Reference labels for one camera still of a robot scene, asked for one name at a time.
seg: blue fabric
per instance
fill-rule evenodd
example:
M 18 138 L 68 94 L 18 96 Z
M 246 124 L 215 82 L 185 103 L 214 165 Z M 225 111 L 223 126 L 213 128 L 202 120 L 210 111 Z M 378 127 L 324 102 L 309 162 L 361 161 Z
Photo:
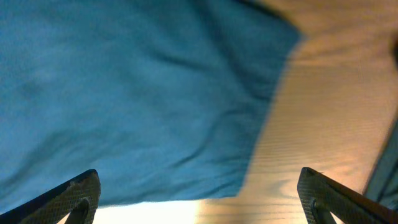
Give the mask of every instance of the blue fabric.
M 0 0 L 0 212 L 87 169 L 100 205 L 230 197 L 298 32 L 215 0 Z

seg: wooden floor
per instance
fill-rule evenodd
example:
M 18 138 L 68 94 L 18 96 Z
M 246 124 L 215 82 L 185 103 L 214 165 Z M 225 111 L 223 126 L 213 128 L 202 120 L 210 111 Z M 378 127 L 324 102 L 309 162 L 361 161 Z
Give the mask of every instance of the wooden floor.
M 240 195 L 200 202 L 197 223 L 306 223 L 309 166 L 362 192 L 398 108 L 397 0 L 266 0 L 305 34 L 291 55 Z

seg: wrinkled fabric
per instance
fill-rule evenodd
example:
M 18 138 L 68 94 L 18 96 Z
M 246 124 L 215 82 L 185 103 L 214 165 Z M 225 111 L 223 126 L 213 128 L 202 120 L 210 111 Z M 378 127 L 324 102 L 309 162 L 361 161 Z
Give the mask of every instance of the wrinkled fabric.
M 298 32 L 248 2 L 0 0 L 0 212 L 235 196 Z

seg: cloth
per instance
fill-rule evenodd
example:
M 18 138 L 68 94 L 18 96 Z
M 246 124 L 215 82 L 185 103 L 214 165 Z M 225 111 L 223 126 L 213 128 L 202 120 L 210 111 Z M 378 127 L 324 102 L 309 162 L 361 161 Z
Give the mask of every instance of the cloth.
M 235 196 L 298 32 L 250 2 L 0 0 L 0 212 Z

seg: wooden table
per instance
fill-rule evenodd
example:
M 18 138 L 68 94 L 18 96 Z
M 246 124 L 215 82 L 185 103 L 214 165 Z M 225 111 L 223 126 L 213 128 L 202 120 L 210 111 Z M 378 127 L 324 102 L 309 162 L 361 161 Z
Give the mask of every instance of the wooden table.
M 305 34 L 291 55 L 246 184 L 204 200 L 197 223 L 306 223 L 309 166 L 362 192 L 398 106 L 397 0 L 266 0 Z

